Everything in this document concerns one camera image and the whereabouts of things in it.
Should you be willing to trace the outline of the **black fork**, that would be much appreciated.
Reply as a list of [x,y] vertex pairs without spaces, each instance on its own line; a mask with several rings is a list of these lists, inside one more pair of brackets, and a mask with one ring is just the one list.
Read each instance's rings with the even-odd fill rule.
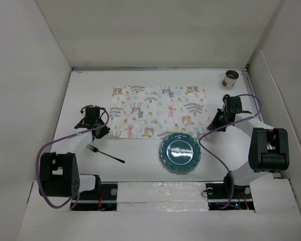
[[110,158],[112,158],[112,159],[114,159],[114,160],[117,160],[117,161],[119,161],[119,162],[125,164],[125,161],[124,161],[124,160],[119,159],[119,158],[114,157],[114,156],[111,156],[111,155],[109,155],[109,154],[107,154],[107,153],[105,153],[105,152],[102,152],[102,151],[100,151],[98,148],[96,148],[95,146],[93,146],[93,145],[91,145],[91,144],[88,144],[88,145],[86,146],[86,148],[88,148],[89,150],[91,150],[91,151],[93,151],[93,152],[95,152],[95,153],[101,153],[101,154],[103,154],[103,155],[105,155],[105,156],[107,156],[107,157],[110,157]]

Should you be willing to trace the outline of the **brown paper cup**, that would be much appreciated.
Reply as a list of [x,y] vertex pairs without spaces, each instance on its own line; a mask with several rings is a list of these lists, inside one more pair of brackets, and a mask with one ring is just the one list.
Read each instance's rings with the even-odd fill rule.
[[222,85],[226,88],[232,88],[235,85],[238,78],[238,72],[236,72],[235,70],[227,70],[222,80]]

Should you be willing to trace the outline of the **patterned white cloth napkin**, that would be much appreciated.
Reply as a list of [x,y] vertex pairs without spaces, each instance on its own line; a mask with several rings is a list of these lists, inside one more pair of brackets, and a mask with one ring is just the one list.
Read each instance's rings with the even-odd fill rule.
[[109,116],[110,135],[124,139],[198,139],[210,122],[202,86],[116,86]]

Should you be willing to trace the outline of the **teal scalloped plate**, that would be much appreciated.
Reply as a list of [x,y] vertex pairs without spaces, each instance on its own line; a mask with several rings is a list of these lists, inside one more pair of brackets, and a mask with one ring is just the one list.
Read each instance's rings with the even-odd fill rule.
[[159,151],[163,164],[175,172],[189,172],[201,159],[198,141],[185,133],[172,133],[165,137]]

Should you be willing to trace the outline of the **black spoon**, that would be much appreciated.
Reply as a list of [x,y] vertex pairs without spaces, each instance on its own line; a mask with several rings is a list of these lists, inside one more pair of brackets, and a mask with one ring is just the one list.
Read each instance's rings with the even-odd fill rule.
[[230,95],[228,95],[228,94],[223,96],[223,102],[225,105],[228,103],[229,98],[230,98]]

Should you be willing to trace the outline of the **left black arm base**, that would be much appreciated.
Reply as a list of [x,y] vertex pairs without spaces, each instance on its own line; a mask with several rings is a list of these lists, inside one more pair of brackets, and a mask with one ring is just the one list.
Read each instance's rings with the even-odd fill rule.
[[80,194],[72,211],[117,211],[118,183],[101,183],[99,191]]

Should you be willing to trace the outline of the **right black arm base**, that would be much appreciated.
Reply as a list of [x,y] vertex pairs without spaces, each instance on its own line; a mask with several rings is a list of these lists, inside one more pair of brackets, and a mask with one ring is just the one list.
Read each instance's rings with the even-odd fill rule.
[[210,211],[255,210],[249,185],[226,187],[222,182],[207,183],[201,191],[202,197],[208,201]]

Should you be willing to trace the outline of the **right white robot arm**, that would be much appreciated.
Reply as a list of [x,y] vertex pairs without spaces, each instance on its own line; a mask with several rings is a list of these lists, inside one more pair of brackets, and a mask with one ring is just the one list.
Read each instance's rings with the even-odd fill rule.
[[228,126],[242,130],[250,137],[248,161],[238,169],[229,171],[222,185],[222,192],[232,198],[240,186],[268,174],[287,170],[289,167],[288,133],[283,128],[269,126],[243,110],[241,95],[223,97],[222,108],[217,109],[209,131],[225,132]]

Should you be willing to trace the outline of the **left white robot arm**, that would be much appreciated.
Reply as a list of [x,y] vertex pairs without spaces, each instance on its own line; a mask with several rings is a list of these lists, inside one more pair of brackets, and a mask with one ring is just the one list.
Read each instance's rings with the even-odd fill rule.
[[89,198],[101,195],[98,175],[80,174],[77,157],[95,139],[107,135],[109,114],[103,107],[88,105],[80,110],[83,118],[74,127],[74,133],[59,138],[56,149],[40,155],[40,194],[47,197],[74,198],[84,192]]

